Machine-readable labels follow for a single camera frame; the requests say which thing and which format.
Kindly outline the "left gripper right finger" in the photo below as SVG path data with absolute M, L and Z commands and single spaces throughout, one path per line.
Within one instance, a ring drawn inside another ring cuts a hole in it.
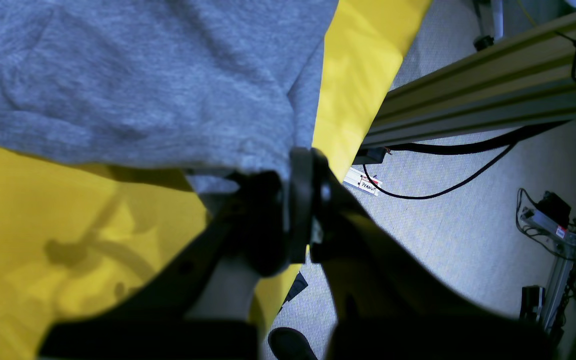
M 539 328 L 459 295 L 382 229 L 315 148 L 290 151 L 290 262 L 320 264 L 338 324 L 331 360 L 551 360 Z

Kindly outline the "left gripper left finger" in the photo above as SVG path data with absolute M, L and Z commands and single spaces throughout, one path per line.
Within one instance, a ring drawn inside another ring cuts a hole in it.
M 256 285 L 289 262 L 281 178 L 247 177 L 207 228 L 153 280 L 109 310 L 61 322 L 40 360 L 256 360 Z

